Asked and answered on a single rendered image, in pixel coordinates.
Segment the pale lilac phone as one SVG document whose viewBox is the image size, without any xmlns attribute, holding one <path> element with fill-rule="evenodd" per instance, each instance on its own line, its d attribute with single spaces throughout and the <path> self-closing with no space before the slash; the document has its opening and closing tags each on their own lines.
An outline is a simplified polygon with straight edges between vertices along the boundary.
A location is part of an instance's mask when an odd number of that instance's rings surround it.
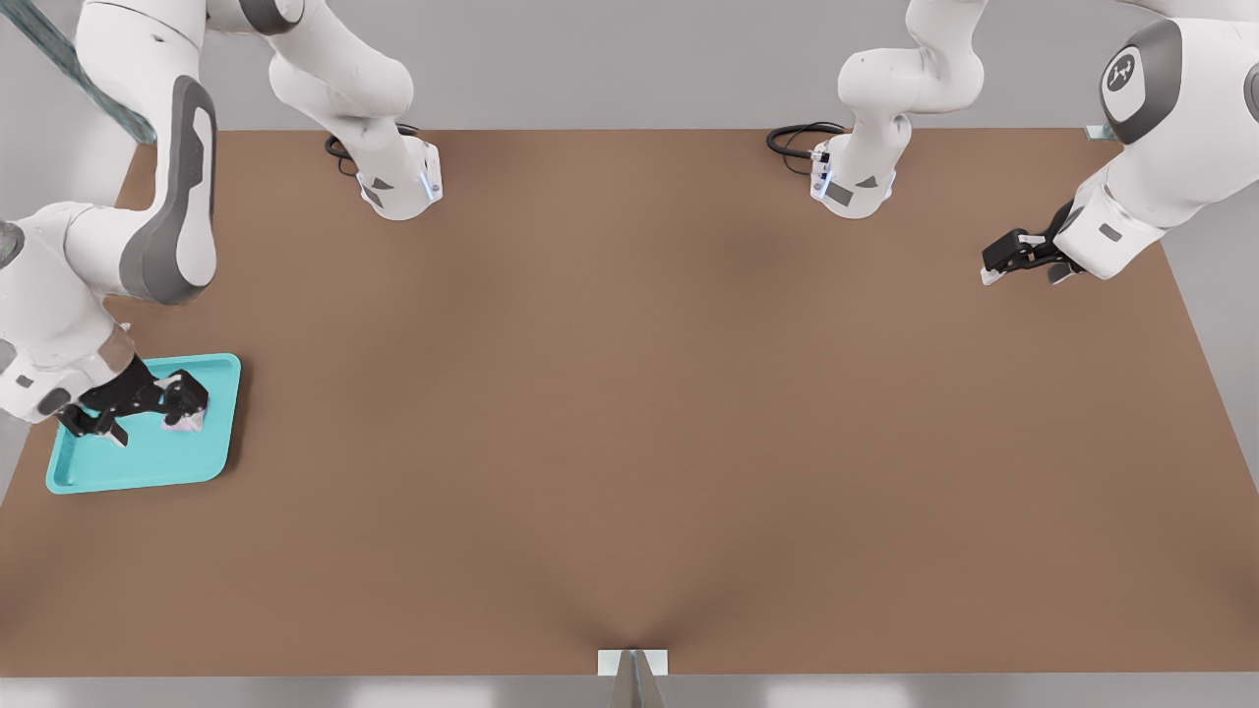
<svg viewBox="0 0 1259 708">
<path fill-rule="evenodd" d="M 206 387 L 184 369 L 175 370 L 166 380 L 157 380 L 157 385 L 162 388 L 160 399 L 162 430 L 200 431 L 210 401 Z"/>
</svg>

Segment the pale blue-green tray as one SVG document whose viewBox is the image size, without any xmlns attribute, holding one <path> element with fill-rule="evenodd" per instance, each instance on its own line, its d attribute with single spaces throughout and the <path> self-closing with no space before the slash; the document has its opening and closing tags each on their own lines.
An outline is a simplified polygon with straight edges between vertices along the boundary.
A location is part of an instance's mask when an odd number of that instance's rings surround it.
<svg viewBox="0 0 1259 708">
<path fill-rule="evenodd" d="M 107 438 L 76 438 L 58 430 L 47 466 L 50 493 L 102 493 L 193 484 L 219 475 L 228 459 L 240 383 L 240 360 L 230 353 L 146 359 L 157 378 L 184 369 L 209 392 L 198 432 L 162 430 L 157 413 L 128 416 L 126 447 Z"/>
</svg>

